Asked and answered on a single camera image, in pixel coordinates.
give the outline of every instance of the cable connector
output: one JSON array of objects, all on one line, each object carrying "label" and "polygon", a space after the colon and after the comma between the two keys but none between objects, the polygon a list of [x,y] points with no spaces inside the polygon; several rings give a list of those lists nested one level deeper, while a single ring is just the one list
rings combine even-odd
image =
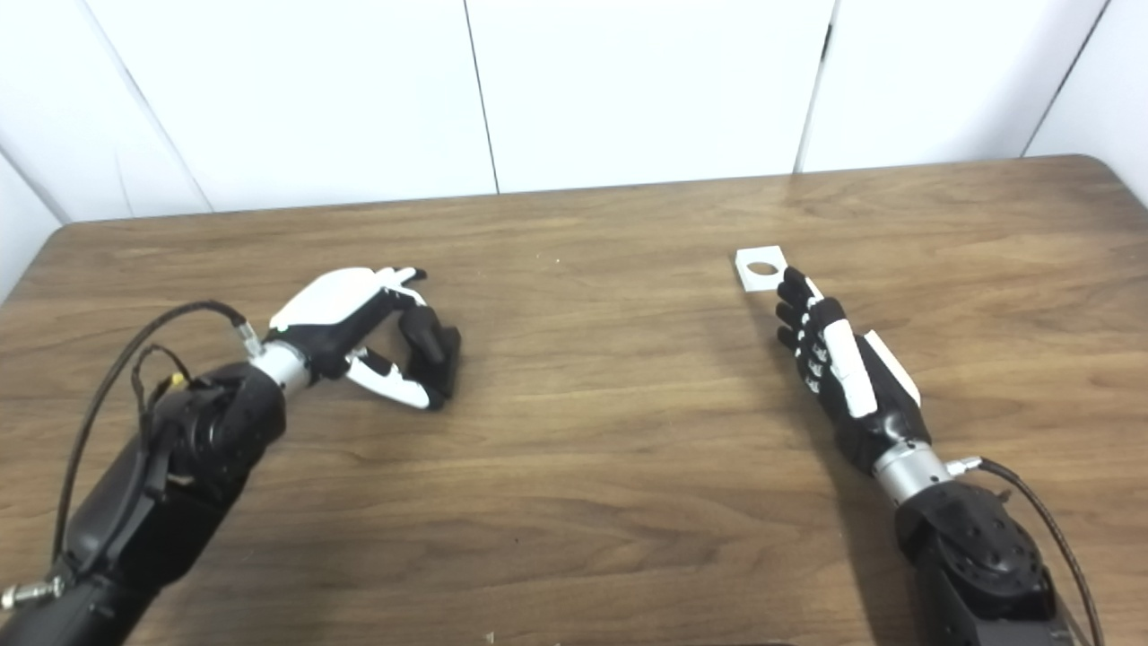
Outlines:
[{"label": "cable connector", "polygon": [[979,469],[982,462],[984,462],[984,460],[979,456],[974,456],[971,458],[962,458],[960,460],[953,460],[951,462],[946,462],[945,470],[948,472],[948,475],[956,478],[963,476],[964,474],[968,474],[969,472],[975,472]]},{"label": "cable connector", "polygon": [[239,335],[239,341],[243,342],[243,350],[247,351],[249,359],[263,356],[263,343],[259,342],[259,336],[255,334],[250,322],[245,320],[242,326],[235,326],[235,333]]},{"label": "cable connector", "polygon": [[59,599],[64,593],[64,579],[55,577],[52,581],[40,581],[24,585],[14,585],[0,594],[0,609],[13,610],[20,606],[39,601],[48,597]]}]

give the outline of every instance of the white wall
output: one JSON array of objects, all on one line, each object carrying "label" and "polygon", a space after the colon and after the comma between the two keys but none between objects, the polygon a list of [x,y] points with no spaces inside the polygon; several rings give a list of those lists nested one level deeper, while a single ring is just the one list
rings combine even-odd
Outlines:
[{"label": "white wall", "polygon": [[0,301],[59,227],[60,220],[0,155]]},{"label": "white wall", "polygon": [[1026,155],[1106,162],[1148,204],[1148,2],[1112,0]]},{"label": "white wall", "polygon": [[91,0],[217,210],[492,193],[460,0]]},{"label": "white wall", "polygon": [[0,2],[0,149],[71,220],[210,210],[72,0]]},{"label": "white wall", "polygon": [[502,190],[790,172],[831,0],[470,0]]},{"label": "white wall", "polygon": [[1103,0],[839,0],[799,170],[1019,156]]}]

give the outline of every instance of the metal cylinder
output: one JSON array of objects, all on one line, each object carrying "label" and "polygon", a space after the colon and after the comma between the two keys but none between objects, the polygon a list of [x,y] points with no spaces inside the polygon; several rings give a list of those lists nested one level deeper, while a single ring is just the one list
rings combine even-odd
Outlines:
[{"label": "metal cylinder", "polygon": [[934,484],[953,480],[932,447],[920,441],[893,445],[874,464],[872,475],[894,506]]}]

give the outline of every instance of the robotic hand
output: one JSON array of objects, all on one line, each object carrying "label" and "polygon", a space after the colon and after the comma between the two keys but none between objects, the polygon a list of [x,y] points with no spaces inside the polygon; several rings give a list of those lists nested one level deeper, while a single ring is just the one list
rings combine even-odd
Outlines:
[{"label": "robotic hand", "polygon": [[[461,337],[443,328],[434,310],[411,280],[426,278],[412,266],[365,266],[324,273],[271,317],[258,367],[287,372],[311,386],[320,379],[346,376],[366,390],[413,406],[437,411],[453,395]],[[393,311],[402,311],[398,329],[411,348],[406,376],[390,360],[362,345],[363,340]]]},{"label": "robotic hand", "polygon": [[928,644],[1070,646],[1035,543],[996,496],[954,480],[988,461],[937,458],[913,380],[876,333],[853,333],[836,298],[792,266],[777,291],[778,341],[832,422],[841,454],[897,508]]},{"label": "robotic hand", "polygon": [[[850,464],[868,473],[895,446],[932,442],[916,384],[877,333],[854,335],[837,298],[824,297],[792,266],[777,295],[777,316],[785,325],[777,338],[793,351],[798,373],[832,421]],[[934,473],[923,475],[947,480],[939,461],[930,467],[925,470]]]},{"label": "robotic hand", "polygon": [[[248,361],[162,383],[130,442],[76,509],[57,524],[52,567],[40,583],[8,589],[16,613],[0,628],[2,646],[122,644],[152,601],[192,568],[239,499],[251,470],[286,430],[287,399],[320,380],[343,376],[414,408],[441,408],[453,392],[460,336],[440,325],[408,282],[413,267],[340,268],[298,291],[271,318],[261,343],[247,320],[215,301],[176,308],[146,327],[121,355],[93,402],[77,442],[140,344],[164,322],[199,309],[228,316]],[[391,312],[411,347],[405,374],[365,348]],[[144,357],[133,371],[138,380]],[[73,454],[71,466],[78,462]],[[61,519],[70,498],[67,481]]]}]

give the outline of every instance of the black forearm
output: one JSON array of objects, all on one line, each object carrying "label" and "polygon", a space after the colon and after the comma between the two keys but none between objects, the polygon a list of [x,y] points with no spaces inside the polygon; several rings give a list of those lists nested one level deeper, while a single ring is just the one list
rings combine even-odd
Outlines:
[{"label": "black forearm", "polygon": [[90,577],[59,599],[17,609],[0,628],[0,645],[118,646],[153,599],[103,577]]},{"label": "black forearm", "polygon": [[142,488],[133,482],[135,438],[104,472],[45,578],[59,577],[63,592],[18,607],[0,628],[0,646],[122,644],[192,568],[284,430],[284,397],[263,373],[233,365],[204,380],[156,407]]},{"label": "black forearm", "polygon": [[901,505],[895,521],[926,644],[1072,645],[1035,543],[992,492],[941,483]]}]

